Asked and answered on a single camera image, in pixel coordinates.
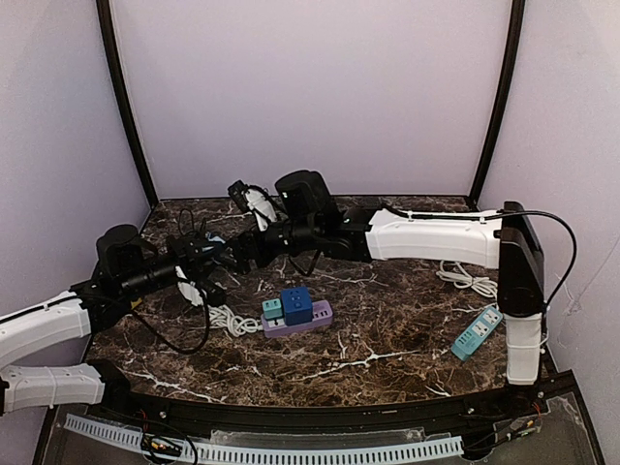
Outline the light blue charger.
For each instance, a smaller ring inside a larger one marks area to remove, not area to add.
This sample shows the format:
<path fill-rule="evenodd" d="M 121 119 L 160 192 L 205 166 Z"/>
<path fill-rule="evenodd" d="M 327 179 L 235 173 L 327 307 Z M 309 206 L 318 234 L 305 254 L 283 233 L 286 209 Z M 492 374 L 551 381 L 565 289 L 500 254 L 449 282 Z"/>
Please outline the light blue charger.
<path fill-rule="evenodd" d="M 221 237 L 220 235 L 217 235 L 213 232 L 209 232 L 205 235 L 205 238 L 209 241 L 209 242 L 218 242 L 218 243 L 222 243 L 225 244 L 226 240 Z"/>

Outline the purple power strip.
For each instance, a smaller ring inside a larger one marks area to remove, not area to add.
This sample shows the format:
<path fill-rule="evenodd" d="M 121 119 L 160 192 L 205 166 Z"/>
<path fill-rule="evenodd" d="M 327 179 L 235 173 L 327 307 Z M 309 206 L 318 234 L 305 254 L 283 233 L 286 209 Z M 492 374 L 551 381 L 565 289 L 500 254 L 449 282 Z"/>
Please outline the purple power strip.
<path fill-rule="evenodd" d="M 230 307 L 224 305 L 210 307 L 209 320 L 211 328 L 224 329 L 233 337 L 262 332 L 266 338 L 278 338 L 330 326 L 333 320 L 333 311 L 327 300 L 319 300 L 313 303 L 313 319 L 311 322 L 286 325 L 283 318 L 268 321 L 264 316 L 261 316 L 261 320 L 258 321 L 253 318 L 241 317 L 235 315 Z"/>

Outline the teal charger plug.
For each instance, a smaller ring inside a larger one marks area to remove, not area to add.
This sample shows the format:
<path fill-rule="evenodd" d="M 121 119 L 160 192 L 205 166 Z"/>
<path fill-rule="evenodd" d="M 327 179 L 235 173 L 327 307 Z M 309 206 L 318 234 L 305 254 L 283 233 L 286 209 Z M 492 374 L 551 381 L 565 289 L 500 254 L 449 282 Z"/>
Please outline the teal charger plug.
<path fill-rule="evenodd" d="M 273 298 L 262 302 L 263 317 L 267 321 L 281 319 L 283 317 L 283 307 L 280 298 Z"/>

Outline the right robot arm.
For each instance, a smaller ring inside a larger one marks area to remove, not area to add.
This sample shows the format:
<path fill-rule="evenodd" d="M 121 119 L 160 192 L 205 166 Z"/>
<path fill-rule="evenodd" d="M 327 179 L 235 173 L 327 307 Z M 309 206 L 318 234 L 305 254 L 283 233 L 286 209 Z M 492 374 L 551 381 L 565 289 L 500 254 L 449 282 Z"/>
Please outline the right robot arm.
<path fill-rule="evenodd" d="M 495 269 L 496 302 L 507 327 L 507 381 L 531 386 L 538 380 L 543 316 L 552 300 L 544 293 L 544 254 L 530 222 L 539 211 L 516 201 L 474 213 L 406 211 L 387 204 L 341 210 L 322 176 L 310 170 L 282 177 L 276 190 L 278 201 L 240 180 L 228 189 L 237 207 L 257 221 L 230 243 L 242 272 L 308 251 L 360 263 L 416 259 Z"/>

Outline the dark blue cube socket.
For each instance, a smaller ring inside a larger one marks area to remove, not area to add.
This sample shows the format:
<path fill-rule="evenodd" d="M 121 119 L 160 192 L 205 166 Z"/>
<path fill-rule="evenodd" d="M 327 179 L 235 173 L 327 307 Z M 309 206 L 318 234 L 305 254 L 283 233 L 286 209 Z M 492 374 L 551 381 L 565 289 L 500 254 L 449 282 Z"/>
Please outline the dark blue cube socket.
<path fill-rule="evenodd" d="M 313 302 L 306 287 L 295 287 L 280 293 L 284 321 L 287 326 L 310 323 L 313 320 Z"/>

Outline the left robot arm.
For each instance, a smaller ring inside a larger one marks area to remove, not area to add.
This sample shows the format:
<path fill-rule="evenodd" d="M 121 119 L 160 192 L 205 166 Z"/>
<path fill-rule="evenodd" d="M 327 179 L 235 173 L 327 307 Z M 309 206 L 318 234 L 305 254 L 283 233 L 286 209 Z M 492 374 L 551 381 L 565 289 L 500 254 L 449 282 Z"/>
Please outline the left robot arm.
<path fill-rule="evenodd" d="M 108 230 L 96 242 L 90 279 L 38 305 L 1 319 L 1 412 L 66 404 L 97 405 L 129 383 L 110 363 L 24 367 L 18 361 L 60 342 L 114 327 L 138 301 L 176 286 L 194 305 L 209 309 L 226 295 L 207 281 L 224 250 L 222 238 L 170 236 L 167 250 L 140 237 L 131 225 Z"/>

